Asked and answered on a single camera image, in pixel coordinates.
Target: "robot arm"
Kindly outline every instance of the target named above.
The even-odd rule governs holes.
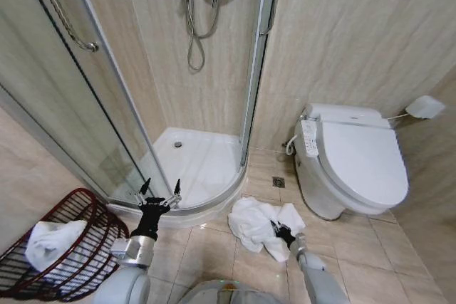
[[[296,237],[293,237],[287,226],[277,226],[274,222],[272,226],[276,236],[285,240],[291,254],[298,261],[311,303],[350,304],[336,279],[326,271],[325,263],[316,254],[307,251],[304,234],[297,233]]]
[[[150,291],[147,270],[152,263],[154,243],[157,240],[160,217],[176,206],[181,200],[180,180],[175,193],[169,199],[143,195],[149,187],[150,179],[141,187],[135,197],[138,199],[142,216],[138,227],[128,239],[116,239],[111,253],[118,258],[120,268],[98,287],[93,302],[95,304],[146,304]]]

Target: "toilet seat lid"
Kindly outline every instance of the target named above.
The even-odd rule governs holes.
[[[408,192],[407,172],[394,130],[319,122],[321,164],[339,187],[373,206],[392,207]]]

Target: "toilet tank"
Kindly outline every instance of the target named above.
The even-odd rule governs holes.
[[[382,118],[380,112],[365,107],[309,103],[304,108],[302,117],[319,121],[349,122],[360,125],[390,127],[388,121]]]

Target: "wire basket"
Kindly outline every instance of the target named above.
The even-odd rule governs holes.
[[[0,256],[0,297],[71,302],[86,297],[114,272],[118,264],[110,255],[116,238],[128,237],[127,226],[87,189],[76,189],[41,221],[87,224],[74,244],[43,272],[25,257],[32,229]]]

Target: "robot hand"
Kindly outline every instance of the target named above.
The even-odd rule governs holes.
[[[163,197],[143,198],[149,188],[150,179],[146,181],[139,191],[138,199],[140,200],[139,209],[142,211],[142,217],[138,227],[131,232],[130,236],[148,236],[157,240],[158,221],[160,217],[171,210],[180,200],[180,179],[177,181],[174,194],[169,199]]]
[[[149,197],[145,203],[139,205],[142,217],[138,227],[131,232],[130,236],[148,236],[157,240],[158,221],[160,217],[171,210],[170,206],[163,204],[162,197]]]
[[[271,221],[272,228],[274,229],[274,233],[278,238],[282,238],[285,240],[286,245],[290,248],[290,245],[295,241],[294,236],[291,235],[291,229],[285,225],[277,222],[279,225],[276,225],[273,221]]]

